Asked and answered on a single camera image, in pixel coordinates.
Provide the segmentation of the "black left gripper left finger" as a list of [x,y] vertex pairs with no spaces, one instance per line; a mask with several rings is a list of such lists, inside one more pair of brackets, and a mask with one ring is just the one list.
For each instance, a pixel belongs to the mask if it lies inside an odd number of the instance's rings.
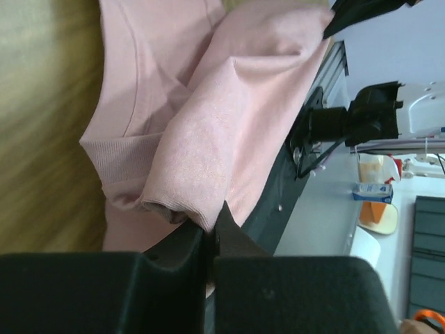
[[145,253],[1,257],[2,333],[202,333],[204,236],[185,223]]

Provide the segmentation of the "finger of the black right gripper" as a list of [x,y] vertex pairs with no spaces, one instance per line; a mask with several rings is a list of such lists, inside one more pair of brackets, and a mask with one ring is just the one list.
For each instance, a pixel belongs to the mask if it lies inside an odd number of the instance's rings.
[[327,39],[345,28],[378,17],[402,6],[415,6],[417,0],[336,0],[332,6],[334,17],[325,28]]

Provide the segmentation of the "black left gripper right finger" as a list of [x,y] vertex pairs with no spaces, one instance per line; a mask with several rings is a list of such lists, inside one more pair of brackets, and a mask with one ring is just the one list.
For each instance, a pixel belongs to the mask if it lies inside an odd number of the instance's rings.
[[351,256],[273,257],[224,204],[213,261],[216,333],[397,333],[378,274]]

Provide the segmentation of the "dusty pink graphic t-shirt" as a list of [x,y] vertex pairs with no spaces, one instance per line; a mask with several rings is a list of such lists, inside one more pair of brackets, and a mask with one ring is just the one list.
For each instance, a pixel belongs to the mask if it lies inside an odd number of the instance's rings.
[[146,251],[224,204],[256,206],[316,77],[333,13],[297,1],[101,1],[104,76],[80,144],[106,197],[105,251]]

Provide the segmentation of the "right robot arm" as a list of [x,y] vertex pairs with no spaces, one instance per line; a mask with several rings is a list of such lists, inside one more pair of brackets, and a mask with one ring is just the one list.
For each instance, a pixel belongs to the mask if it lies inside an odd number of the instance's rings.
[[333,3],[336,42],[286,138],[297,177],[338,147],[444,154],[444,2],[413,5]]

